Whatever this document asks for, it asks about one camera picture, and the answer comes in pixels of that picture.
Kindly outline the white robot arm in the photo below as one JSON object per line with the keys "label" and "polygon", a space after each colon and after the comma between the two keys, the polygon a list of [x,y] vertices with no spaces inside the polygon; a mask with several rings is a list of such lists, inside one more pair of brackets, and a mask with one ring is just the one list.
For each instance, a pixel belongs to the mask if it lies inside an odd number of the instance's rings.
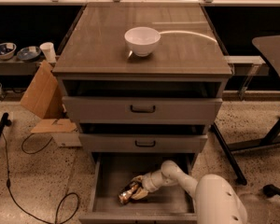
{"label": "white robot arm", "polygon": [[245,206],[223,177],[204,175],[199,181],[184,173],[173,161],[160,170],[133,178],[141,184],[134,199],[142,199],[161,187],[178,185],[195,202],[198,224],[247,224]]}

